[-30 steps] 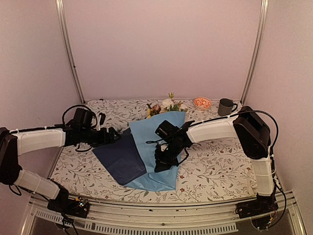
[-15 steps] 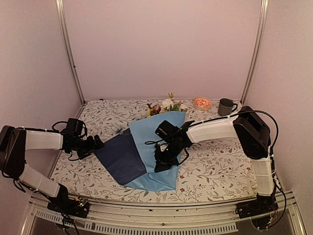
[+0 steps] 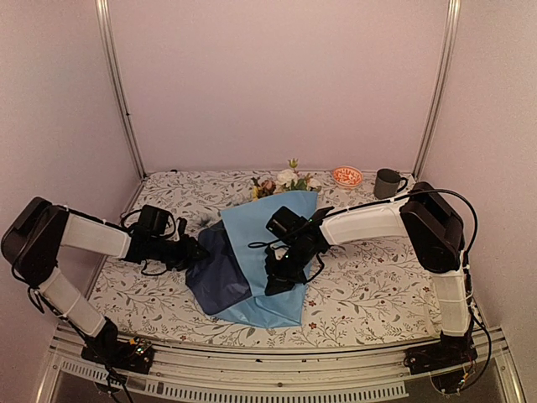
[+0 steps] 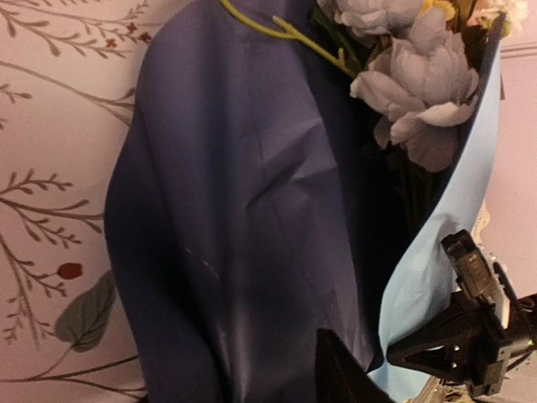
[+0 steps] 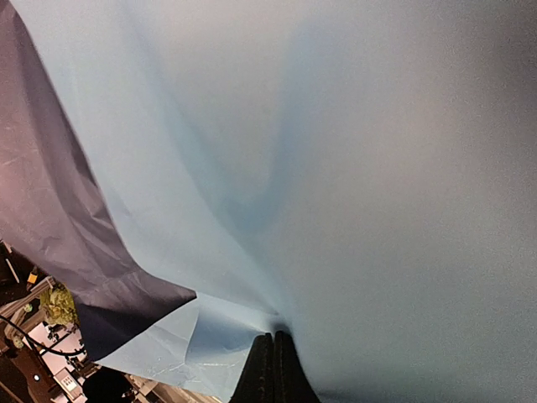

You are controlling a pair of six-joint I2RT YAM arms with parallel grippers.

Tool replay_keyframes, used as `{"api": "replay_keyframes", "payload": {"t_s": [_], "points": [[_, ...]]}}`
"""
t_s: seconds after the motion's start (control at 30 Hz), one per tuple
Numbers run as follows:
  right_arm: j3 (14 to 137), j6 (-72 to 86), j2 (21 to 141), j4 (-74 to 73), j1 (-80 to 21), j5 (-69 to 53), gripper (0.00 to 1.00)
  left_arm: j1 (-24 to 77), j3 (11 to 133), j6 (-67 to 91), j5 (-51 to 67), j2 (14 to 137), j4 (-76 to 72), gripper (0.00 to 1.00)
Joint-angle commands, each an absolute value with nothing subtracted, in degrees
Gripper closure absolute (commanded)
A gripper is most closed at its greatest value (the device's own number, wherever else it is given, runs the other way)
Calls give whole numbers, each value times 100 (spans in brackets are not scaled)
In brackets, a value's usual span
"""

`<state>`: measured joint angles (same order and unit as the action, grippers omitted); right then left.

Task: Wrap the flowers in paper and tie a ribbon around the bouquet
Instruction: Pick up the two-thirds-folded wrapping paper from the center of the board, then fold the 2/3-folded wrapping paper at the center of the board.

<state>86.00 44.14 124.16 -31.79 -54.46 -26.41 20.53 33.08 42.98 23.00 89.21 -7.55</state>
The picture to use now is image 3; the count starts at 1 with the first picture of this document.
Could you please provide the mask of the white fake flower stems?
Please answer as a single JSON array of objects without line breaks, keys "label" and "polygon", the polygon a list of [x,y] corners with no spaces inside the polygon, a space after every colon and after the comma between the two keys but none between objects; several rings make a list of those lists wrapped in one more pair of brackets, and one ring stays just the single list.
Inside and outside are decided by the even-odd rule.
[{"label": "white fake flower stems", "polygon": [[320,192],[322,184],[310,173],[302,175],[299,171],[299,159],[288,160],[288,167],[281,170],[274,181],[275,193],[287,191],[313,191]]}]

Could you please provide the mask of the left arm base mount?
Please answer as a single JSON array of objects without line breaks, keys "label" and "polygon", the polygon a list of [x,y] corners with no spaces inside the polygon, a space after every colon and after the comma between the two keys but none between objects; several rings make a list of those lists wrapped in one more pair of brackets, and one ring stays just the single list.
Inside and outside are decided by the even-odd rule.
[{"label": "left arm base mount", "polygon": [[122,369],[137,374],[149,374],[154,361],[151,343],[135,337],[129,341],[118,340],[116,336],[89,338],[82,349],[84,360]]}]

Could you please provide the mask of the pink fake flower stems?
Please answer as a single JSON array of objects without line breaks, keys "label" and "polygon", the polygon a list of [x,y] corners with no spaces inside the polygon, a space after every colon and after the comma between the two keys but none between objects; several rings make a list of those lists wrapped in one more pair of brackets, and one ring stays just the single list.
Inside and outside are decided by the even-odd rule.
[{"label": "pink fake flower stems", "polygon": [[252,177],[253,186],[262,186],[265,189],[265,197],[272,196],[277,189],[275,181],[266,179],[261,181],[259,177]]}]

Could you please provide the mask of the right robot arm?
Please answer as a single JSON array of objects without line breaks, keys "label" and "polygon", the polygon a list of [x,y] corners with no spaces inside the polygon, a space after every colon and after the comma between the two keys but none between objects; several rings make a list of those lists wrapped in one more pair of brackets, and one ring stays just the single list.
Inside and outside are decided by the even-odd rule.
[{"label": "right robot arm", "polygon": [[317,209],[309,218],[281,207],[266,228],[286,247],[277,255],[264,245],[266,296],[306,284],[306,265],[331,247],[370,238],[406,236],[421,267],[432,277],[441,311],[441,341],[434,359],[453,365],[471,344],[474,319],[469,275],[471,243],[464,239],[461,216],[445,200],[447,190],[418,182],[409,193],[341,210]]}]

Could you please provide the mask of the pale blue fake flower stems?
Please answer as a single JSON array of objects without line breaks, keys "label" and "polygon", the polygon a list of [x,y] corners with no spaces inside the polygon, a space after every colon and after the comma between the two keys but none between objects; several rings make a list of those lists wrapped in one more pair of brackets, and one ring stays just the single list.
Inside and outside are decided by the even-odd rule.
[{"label": "pale blue fake flower stems", "polygon": [[196,218],[196,225],[199,229],[210,227],[216,220],[218,215],[212,212],[199,212]]}]

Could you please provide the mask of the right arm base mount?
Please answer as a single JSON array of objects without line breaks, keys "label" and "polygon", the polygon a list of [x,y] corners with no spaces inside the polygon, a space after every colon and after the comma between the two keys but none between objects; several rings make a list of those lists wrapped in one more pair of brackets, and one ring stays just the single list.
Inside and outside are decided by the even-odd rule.
[{"label": "right arm base mount", "polygon": [[404,351],[404,366],[412,375],[457,367],[430,378],[435,390],[444,395],[458,394],[469,385],[476,359],[477,350],[471,336],[452,337],[442,333],[439,342]]}]

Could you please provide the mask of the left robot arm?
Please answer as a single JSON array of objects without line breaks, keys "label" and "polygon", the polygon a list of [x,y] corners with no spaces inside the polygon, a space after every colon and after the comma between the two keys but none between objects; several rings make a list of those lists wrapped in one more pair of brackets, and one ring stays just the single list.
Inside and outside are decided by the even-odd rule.
[{"label": "left robot arm", "polygon": [[185,270],[209,255],[186,233],[184,218],[175,219],[171,212],[150,205],[131,214],[133,223],[114,224],[37,196],[1,240],[1,253],[14,277],[70,322],[106,364],[118,364],[125,355],[123,343],[117,340],[117,326],[68,280],[60,269],[60,258],[73,250]]}]

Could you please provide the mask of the dark navy tissue paper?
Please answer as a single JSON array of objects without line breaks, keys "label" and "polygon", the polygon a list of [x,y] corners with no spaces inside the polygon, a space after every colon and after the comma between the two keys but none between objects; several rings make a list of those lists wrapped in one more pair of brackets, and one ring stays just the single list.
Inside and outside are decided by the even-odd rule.
[{"label": "dark navy tissue paper", "polygon": [[201,310],[216,315],[252,296],[222,221],[203,229],[199,244],[209,255],[185,273],[185,284]]}]

